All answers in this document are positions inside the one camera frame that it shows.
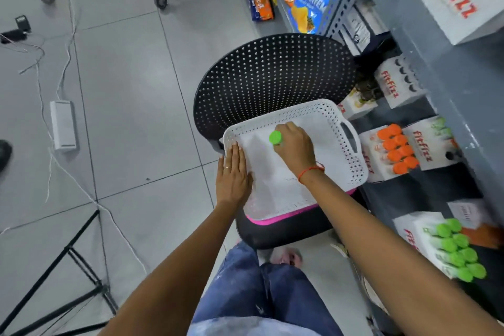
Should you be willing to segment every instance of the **red string bracelet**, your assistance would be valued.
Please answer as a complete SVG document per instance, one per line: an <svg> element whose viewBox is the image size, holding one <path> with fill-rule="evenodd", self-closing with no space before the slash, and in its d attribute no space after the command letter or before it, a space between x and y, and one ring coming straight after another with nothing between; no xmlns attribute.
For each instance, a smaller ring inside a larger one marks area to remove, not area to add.
<svg viewBox="0 0 504 336"><path fill-rule="evenodd" d="M311 167L303 170L301 173L299 173L299 176L297 178L297 180L299 181L299 183L302 183L301 182L301 177L303 176L304 173L306 173L308 170L315 170L315 169L322 170L322 172L324 172L326 170L325 166L322 165L322 164L320 164L320 166L319 165L311 166Z"/></svg>

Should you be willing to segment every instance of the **chair backrest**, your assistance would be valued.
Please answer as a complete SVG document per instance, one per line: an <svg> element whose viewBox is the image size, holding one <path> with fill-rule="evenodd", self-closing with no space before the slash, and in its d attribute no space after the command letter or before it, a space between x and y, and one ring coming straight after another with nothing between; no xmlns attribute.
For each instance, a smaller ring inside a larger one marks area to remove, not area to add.
<svg viewBox="0 0 504 336"><path fill-rule="evenodd" d="M355 84L348 48L324 36L283 33L231 51L203 77L194 121L208 140L231 125L319 98L340 103Z"/></svg>

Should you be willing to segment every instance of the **pink trim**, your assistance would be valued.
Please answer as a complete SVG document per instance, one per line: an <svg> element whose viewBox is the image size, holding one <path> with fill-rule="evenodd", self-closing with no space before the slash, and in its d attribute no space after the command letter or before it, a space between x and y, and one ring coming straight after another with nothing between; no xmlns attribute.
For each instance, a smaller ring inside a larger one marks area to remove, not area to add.
<svg viewBox="0 0 504 336"><path fill-rule="evenodd" d="M352 195L356 190L357 189L352 189L350 191L347 191L346 193L348 195ZM274 218L264 219L262 221L259 221L259 220L256 221L255 219L250 218L247 214L245 214L245 216L249 219L249 221L251 221L252 223L254 223L256 225L267 226L267 225L271 225L273 223L279 222L281 220L293 217L293 216L298 215L302 212L307 212L308 210L311 210L312 208L315 208L317 206L318 206L317 204L313 204L311 206L303 207L303 208L300 208L299 210L295 210L293 212L288 212L286 214L282 214L282 215L274 217Z"/></svg>

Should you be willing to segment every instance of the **black shoe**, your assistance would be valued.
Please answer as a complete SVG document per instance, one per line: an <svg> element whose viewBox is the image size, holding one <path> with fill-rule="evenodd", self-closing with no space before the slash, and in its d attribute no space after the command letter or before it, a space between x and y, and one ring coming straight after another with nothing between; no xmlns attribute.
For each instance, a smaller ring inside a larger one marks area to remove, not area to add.
<svg viewBox="0 0 504 336"><path fill-rule="evenodd" d="M0 139L0 172L5 169L12 154L12 146L9 142Z"/></svg>

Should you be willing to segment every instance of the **left hand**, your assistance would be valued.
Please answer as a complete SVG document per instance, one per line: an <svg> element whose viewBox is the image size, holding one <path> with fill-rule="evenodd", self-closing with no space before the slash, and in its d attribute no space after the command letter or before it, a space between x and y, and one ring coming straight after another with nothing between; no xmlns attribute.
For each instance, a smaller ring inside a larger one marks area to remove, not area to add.
<svg viewBox="0 0 504 336"><path fill-rule="evenodd" d="M247 162L242 148L235 142L227 156L219 158L217 168L217 205L228 204L238 210L249 199L252 191L252 174L247 173Z"/></svg>

